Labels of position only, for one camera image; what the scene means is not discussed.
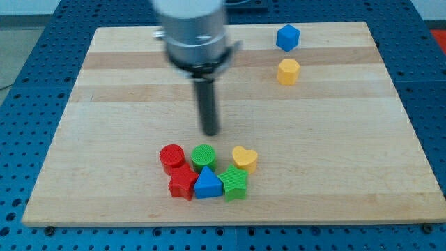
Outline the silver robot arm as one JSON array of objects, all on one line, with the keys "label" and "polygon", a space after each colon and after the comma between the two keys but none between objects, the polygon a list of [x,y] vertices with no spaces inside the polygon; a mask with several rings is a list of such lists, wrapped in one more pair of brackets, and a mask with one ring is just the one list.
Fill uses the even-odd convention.
[{"label": "silver robot arm", "polygon": [[223,0],[152,0],[171,65],[193,81],[203,134],[219,132],[215,80],[232,64],[242,43],[229,40]]}]

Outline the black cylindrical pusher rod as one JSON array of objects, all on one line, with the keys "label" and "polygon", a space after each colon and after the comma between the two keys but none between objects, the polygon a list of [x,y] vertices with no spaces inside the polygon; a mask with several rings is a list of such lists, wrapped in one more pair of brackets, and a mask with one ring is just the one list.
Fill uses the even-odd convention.
[{"label": "black cylindrical pusher rod", "polygon": [[217,115],[214,80],[194,79],[193,85],[197,99],[201,129],[205,135],[216,135],[220,127]]}]

